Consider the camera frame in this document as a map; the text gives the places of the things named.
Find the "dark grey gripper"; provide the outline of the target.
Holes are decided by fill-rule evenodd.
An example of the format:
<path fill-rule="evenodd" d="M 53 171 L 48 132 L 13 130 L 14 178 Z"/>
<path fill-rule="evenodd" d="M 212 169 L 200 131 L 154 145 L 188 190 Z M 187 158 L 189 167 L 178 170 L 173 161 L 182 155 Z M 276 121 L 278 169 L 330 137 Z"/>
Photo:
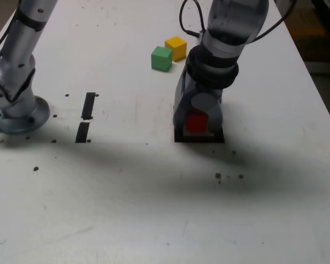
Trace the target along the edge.
<path fill-rule="evenodd" d="M 212 133 L 222 128 L 223 114 L 221 104 L 216 96 L 222 96 L 223 87 L 213 82 L 193 80 L 185 67 L 177 84 L 174 98 L 173 125 L 175 129 L 184 127 L 185 115 L 191 105 L 206 113 L 208 129 Z"/>

